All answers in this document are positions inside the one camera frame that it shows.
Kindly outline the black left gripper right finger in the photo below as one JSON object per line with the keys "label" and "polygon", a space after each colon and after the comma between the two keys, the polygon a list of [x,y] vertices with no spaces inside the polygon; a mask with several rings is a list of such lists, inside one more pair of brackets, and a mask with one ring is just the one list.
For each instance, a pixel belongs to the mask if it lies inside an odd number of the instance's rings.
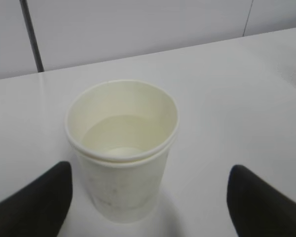
{"label": "black left gripper right finger", "polygon": [[239,237],[296,237],[296,202],[243,165],[229,173],[226,203]]}

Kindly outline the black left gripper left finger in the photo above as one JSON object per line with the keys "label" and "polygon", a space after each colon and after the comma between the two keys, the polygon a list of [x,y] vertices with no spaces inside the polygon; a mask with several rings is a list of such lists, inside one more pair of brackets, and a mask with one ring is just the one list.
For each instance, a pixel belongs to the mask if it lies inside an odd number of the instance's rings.
{"label": "black left gripper left finger", "polygon": [[72,198],[71,164],[61,161],[0,202],[0,237],[56,237]]}

